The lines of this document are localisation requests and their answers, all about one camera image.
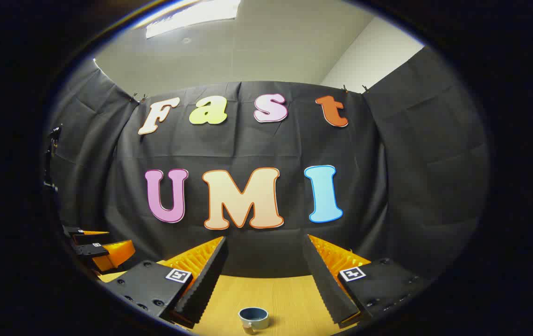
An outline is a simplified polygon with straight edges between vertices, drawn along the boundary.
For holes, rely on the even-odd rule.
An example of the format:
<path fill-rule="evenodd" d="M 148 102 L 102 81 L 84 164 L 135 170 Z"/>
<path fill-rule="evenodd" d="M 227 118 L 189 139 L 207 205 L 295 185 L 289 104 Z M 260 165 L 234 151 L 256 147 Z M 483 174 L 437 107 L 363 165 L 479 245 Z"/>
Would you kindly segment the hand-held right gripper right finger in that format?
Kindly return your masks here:
<path fill-rule="evenodd" d="M 369 261 L 313 235 L 303 255 L 334 324 L 350 327 L 386 317 L 428 287 L 428 279 L 390 258 Z"/>

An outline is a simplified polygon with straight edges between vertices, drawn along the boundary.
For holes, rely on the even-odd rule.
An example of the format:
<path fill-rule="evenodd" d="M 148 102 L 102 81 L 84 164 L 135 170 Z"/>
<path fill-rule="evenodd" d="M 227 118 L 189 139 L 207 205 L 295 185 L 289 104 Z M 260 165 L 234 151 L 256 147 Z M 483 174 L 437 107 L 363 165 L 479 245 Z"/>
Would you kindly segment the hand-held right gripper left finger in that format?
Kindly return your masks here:
<path fill-rule="evenodd" d="M 167 261 L 142 261 L 104 286 L 143 313 L 192 329 L 207 308 L 227 257 L 227 239 L 215 238 Z"/>

